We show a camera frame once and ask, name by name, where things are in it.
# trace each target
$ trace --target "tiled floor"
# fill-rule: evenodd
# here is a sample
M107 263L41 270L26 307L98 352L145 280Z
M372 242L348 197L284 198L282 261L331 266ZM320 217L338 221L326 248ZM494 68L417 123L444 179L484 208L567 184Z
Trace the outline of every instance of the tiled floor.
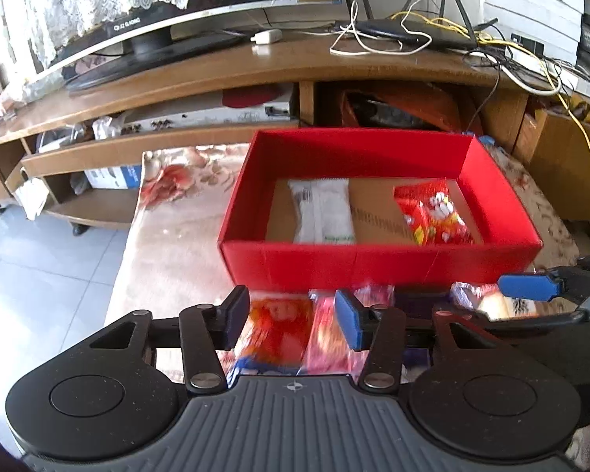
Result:
M67 222L31 222L18 207L0 217L0 442L12 453L9 389L102 328L126 239L127 231L96 228L73 237Z

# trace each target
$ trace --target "wooden shelf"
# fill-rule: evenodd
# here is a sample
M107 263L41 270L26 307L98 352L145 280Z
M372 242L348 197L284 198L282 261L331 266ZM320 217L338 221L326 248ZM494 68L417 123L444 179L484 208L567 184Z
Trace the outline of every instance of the wooden shelf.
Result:
M55 204L47 213L74 223L126 229L131 226L138 203L137 190L88 190Z
M61 89L25 106L14 119L2 123L0 143L147 104L263 83L377 79L491 88L496 81L494 69L472 68L454 53L424 51L411 56L343 57L329 53L333 40L334 37L291 34L261 53L249 44L189 58L82 92L71 94ZM354 46L348 43L344 47ZM516 88L508 78L500 85Z
M256 122L136 133L26 156L22 159L22 166L29 177L43 177L89 168L140 165L144 151L191 145L246 143L259 129L288 129L298 126L298 121Z

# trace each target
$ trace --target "snack bag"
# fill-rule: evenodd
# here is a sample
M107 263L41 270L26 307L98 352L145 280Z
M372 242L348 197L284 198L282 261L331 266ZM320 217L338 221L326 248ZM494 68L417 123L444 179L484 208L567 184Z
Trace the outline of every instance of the snack bag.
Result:
M533 300L504 296L497 284L475 286L455 282L450 287L450 298L456 305L482 312L491 321L533 318L539 315Z
M312 324L313 303L307 296L252 299L249 317L234 348L234 364L226 371L228 383L239 374L296 374Z
M354 295L365 306L390 305L393 286L367 286ZM358 380L367 360L367 351L352 351L335 317L334 293L311 292L316 300L315 320L299 374L351 374Z
M289 181L297 208L294 243L351 245L356 242L348 179Z
M474 243L444 180L396 186L393 196L418 245Z

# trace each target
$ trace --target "white snack package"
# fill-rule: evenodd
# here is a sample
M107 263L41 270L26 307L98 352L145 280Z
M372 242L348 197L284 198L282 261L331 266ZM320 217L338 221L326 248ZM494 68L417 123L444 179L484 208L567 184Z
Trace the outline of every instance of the white snack package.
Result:
M293 243L356 243L348 183L348 179L289 181L298 211Z

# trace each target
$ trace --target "wall socket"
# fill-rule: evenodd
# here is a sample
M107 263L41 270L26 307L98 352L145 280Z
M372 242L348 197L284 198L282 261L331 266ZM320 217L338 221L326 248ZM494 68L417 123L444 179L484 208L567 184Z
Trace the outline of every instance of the wall socket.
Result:
M538 58L542 58L544 56L544 44L541 42L534 41L533 39L528 39L527 37L516 34L511 34L511 42L517 42L519 45L529 50Z

